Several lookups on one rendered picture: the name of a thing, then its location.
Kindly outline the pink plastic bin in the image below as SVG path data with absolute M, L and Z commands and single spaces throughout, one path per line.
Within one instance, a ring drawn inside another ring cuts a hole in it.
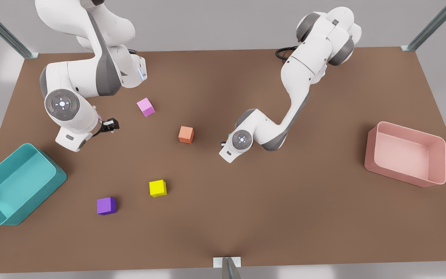
M 368 133 L 364 167 L 422 188 L 443 185 L 446 142 L 439 136 L 382 121 Z

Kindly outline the silver frame post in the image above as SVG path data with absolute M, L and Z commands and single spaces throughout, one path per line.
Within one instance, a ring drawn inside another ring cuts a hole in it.
M 408 45 L 401 46 L 401 50 L 415 52 L 444 22 L 446 22 L 446 5 Z
M 214 257 L 213 268 L 221 268 L 221 279 L 242 279 L 238 268 L 241 257 Z
M 37 59 L 39 53 L 31 52 L 17 37 L 14 36 L 6 27 L 0 22 L 0 37 L 17 51 L 24 59 Z

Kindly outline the teal plastic bin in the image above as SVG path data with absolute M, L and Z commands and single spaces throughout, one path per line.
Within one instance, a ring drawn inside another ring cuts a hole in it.
M 53 194 L 67 173 L 30 143 L 0 163 L 0 226 L 17 226 Z

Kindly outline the yellow cube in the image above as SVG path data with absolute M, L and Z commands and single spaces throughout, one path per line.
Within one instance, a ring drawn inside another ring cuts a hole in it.
M 152 197 L 164 196 L 168 194 L 166 182 L 163 179 L 149 182 L 149 189 Z

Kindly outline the purple cube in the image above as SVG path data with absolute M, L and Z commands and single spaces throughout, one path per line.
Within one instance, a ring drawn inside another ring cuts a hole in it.
M 117 212 L 117 200 L 113 197 L 97 199 L 97 214 L 106 215 Z

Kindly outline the pink cube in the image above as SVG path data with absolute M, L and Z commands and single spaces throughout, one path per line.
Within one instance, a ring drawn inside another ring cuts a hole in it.
M 148 98 L 144 98 L 138 101 L 136 104 L 145 117 L 148 117 L 155 113 L 155 109 Z

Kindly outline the orange cube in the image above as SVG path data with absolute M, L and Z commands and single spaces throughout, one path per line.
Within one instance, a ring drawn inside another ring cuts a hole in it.
M 194 129 L 192 127 L 181 126 L 178 139 L 182 143 L 191 144 L 194 137 Z

